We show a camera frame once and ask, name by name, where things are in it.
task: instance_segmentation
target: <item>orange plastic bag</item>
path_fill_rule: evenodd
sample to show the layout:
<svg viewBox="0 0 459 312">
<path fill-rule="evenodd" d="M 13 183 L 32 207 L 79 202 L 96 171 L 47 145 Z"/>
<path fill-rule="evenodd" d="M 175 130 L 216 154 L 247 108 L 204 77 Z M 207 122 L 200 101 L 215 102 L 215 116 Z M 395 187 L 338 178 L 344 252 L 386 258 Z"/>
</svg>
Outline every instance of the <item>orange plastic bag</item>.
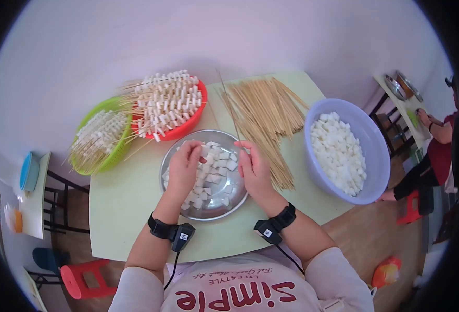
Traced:
<svg viewBox="0 0 459 312">
<path fill-rule="evenodd" d="M 372 286 L 379 289 L 382 286 L 394 283 L 399 278 L 401 264 L 401 259 L 393 256 L 384 260 L 373 273 Z"/>
</svg>

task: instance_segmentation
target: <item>black wrist sensor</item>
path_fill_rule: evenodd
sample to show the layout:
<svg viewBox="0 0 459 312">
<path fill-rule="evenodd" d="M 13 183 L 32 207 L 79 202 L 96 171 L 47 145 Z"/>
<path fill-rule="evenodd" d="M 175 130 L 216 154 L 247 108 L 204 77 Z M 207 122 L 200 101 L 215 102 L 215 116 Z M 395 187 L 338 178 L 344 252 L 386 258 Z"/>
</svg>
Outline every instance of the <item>black wrist sensor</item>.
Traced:
<svg viewBox="0 0 459 312">
<path fill-rule="evenodd" d="M 166 224 L 158 219 L 153 219 L 153 212 L 148 218 L 148 226 L 152 235 L 173 243 L 172 250 L 175 252 L 183 250 L 195 233 L 195 228 L 191 224 Z"/>
<path fill-rule="evenodd" d="M 163 240 L 174 241 L 174 235 L 177 231 L 177 224 L 167 224 L 158 219 L 153 219 L 153 212 L 148 218 L 150 233 Z"/>
<path fill-rule="evenodd" d="M 278 245 L 282 242 L 280 232 L 292 224 L 295 217 L 295 207 L 289 203 L 276 217 L 257 221 L 254 230 L 268 243 Z"/>
</svg>

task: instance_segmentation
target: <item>table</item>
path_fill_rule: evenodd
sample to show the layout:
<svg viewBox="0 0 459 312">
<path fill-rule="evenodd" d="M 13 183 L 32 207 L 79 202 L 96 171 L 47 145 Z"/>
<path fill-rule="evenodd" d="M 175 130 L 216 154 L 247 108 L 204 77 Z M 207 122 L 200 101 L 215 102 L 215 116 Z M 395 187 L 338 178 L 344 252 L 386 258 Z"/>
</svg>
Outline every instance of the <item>table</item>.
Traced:
<svg viewBox="0 0 459 312">
<path fill-rule="evenodd" d="M 280 80 L 306 103 L 325 98 L 305 72 L 276 73 L 265 77 Z M 236 134 L 230 114 L 215 93 L 219 87 L 220 83 L 207 86 L 209 104 L 194 131 L 220 129 Z M 304 133 L 300 132 L 292 141 L 287 138 L 282 141 L 282 154 L 294 176 L 296 190 L 281 193 L 321 225 L 348 211 L 352 205 L 326 194 L 308 178 L 303 165 L 303 137 Z M 138 139 L 132 144 L 129 153 L 142 146 L 144 140 Z M 148 144 L 112 170 L 91 177 L 89 229 L 94 257 L 127 259 L 134 240 L 161 197 L 158 171 L 164 154 L 173 144 L 174 141 Z M 256 221 L 261 219 L 266 219 L 266 215 L 251 197 L 238 210 L 220 220 L 198 222 L 180 216 L 179 222 L 189 222 L 196 232 L 180 253 L 179 261 L 228 257 L 269 246 L 253 231 Z M 174 256 L 174 253 L 170 255 L 169 262 L 174 261 Z"/>
<path fill-rule="evenodd" d="M 44 302 L 42 301 L 41 294 L 39 293 L 39 286 L 35 283 L 33 280 L 32 276 L 30 276 L 30 273 L 27 270 L 25 271 L 25 278 L 27 279 L 27 283 L 30 285 L 30 295 L 32 296 L 32 299 L 30 299 L 30 302 L 36 305 L 35 308 L 37 308 L 39 311 L 47 312 L 46 306 L 44 305 Z"/>
<path fill-rule="evenodd" d="M 20 200 L 19 210 L 22 216 L 23 233 L 41 240 L 44 239 L 44 230 L 61 234 L 65 234 L 62 230 L 89 234 L 89 230 L 68 226 L 67 209 L 69 187 L 73 187 L 74 189 L 85 193 L 89 193 L 89 190 L 48 170 L 50 158 L 51 152 L 41 157 L 39 160 L 39 176 L 37 178 L 37 183 L 35 184 L 35 189 L 33 192 L 29 193 L 29 196 L 24 195 Z M 65 185 L 64 190 L 46 187 L 47 176 L 62 182 Z M 46 199 L 45 192 L 52 192 L 54 195 L 53 200 Z M 63 195 L 63 203 L 61 204 L 57 203 L 56 200 L 56 194 L 58 193 Z M 50 203 L 52 208 L 44 209 L 44 202 Z M 55 222 L 55 212 L 57 207 L 63 208 L 63 224 Z M 44 213 L 50 214 L 50 221 L 44 220 Z"/>
<path fill-rule="evenodd" d="M 425 109 L 424 103 L 420 102 L 419 100 L 417 100 L 417 98 L 415 96 L 412 96 L 411 98 L 409 98 L 406 101 L 402 101 L 402 100 L 398 99 L 394 95 L 394 93 L 392 93 L 392 91 L 386 85 L 383 76 L 376 75 L 373 78 L 381 86 L 381 88 L 384 90 L 385 93 L 381 97 L 380 101 L 377 103 L 376 107 L 370 113 L 370 117 L 372 117 L 372 119 L 375 121 L 375 123 L 377 124 L 377 126 L 381 130 L 381 132 L 382 132 L 382 134 L 384 136 L 384 139 L 386 140 L 386 143 L 388 145 L 390 157 L 392 158 L 392 157 L 394 157 L 396 155 L 399 155 L 402 151 L 407 150 L 408 148 L 410 148 L 410 146 L 412 146 L 414 143 L 417 145 L 417 148 L 419 148 L 419 149 L 422 148 L 422 146 L 424 146 L 424 143 L 426 142 L 426 140 L 431 138 L 431 134 L 429 133 L 429 130 L 427 130 L 421 123 L 419 123 L 417 128 L 415 128 L 413 126 L 413 124 L 412 124 L 412 121 L 408 117 L 408 114 L 407 114 L 406 111 L 407 111 L 407 109 L 409 109 L 410 111 L 415 111 L 418 108 Z M 396 121 L 392 122 L 388 129 L 385 129 L 383 127 L 382 123 L 380 122 L 380 120 L 378 119 L 378 117 L 376 116 L 377 110 L 380 109 L 380 107 L 385 103 L 385 101 L 388 98 L 390 98 L 391 101 L 395 105 L 395 109 L 392 110 L 389 113 L 389 116 L 392 115 L 393 113 L 395 113 L 395 110 L 397 109 L 399 111 L 399 113 L 400 113 L 400 117 L 398 117 L 398 119 L 401 118 L 401 117 L 403 118 L 403 120 L 407 124 L 408 131 L 410 131 L 410 133 L 412 134 L 412 137 L 410 139 L 408 139 L 408 140 L 402 139 L 403 140 L 403 145 L 400 146 L 397 149 L 394 149 L 394 147 L 392 146 L 390 138 L 388 138 L 388 136 L 386 134 L 386 130 L 389 130 L 389 128 L 391 126 L 393 126 L 396 123 Z"/>
</svg>

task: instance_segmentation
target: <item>light green table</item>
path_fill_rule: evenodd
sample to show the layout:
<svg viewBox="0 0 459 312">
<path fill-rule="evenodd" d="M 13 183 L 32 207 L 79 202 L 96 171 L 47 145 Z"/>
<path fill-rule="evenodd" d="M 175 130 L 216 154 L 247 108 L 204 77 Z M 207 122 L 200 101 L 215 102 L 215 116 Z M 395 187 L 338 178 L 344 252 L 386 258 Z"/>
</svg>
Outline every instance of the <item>light green table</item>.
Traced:
<svg viewBox="0 0 459 312">
<path fill-rule="evenodd" d="M 306 103 L 316 103 L 325 98 L 305 72 L 277 73 L 265 77 L 280 80 Z M 219 128 L 235 134 L 231 116 L 215 93 L 219 87 L 220 83 L 207 86 L 210 105 L 195 130 Z M 295 184 L 295 191 L 283 191 L 282 194 L 321 225 L 348 211 L 352 205 L 327 195 L 308 178 L 304 169 L 303 137 L 304 133 L 300 132 L 294 135 L 292 141 L 286 138 L 282 141 L 283 158 Z M 130 153 L 143 144 L 143 140 L 135 140 Z M 158 171 L 164 154 L 173 144 L 174 141 L 148 144 L 112 170 L 91 178 L 89 229 L 94 257 L 119 261 L 127 259 L 134 240 L 162 195 Z M 266 215 L 251 197 L 233 214 L 217 221 L 197 222 L 180 216 L 180 223 L 191 223 L 196 232 L 180 253 L 179 261 L 228 257 L 269 246 L 253 231 L 256 221 L 265 218 Z"/>
</svg>

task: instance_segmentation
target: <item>person's left hand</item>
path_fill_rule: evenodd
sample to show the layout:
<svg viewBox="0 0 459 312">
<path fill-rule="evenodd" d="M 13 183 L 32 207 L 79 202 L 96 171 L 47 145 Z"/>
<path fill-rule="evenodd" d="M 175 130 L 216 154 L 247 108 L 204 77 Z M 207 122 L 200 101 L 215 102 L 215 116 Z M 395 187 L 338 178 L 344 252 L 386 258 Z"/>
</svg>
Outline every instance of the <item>person's left hand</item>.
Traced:
<svg viewBox="0 0 459 312">
<path fill-rule="evenodd" d="M 427 113 L 423 109 L 418 110 L 418 116 L 420 118 L 420 121 L 424 124 L 424 126 L 427 128 L 431 124 L 431 121 L 429 120 L 429 116 L 427 116 Z"/>
<path fill-rule="evenodd" d="M 181 202 L 184 202 L 195 185 L 201 144 L 200 141 L 186 141 L 170 159 L 169 184 L 165 192 Z"/>
</svg>

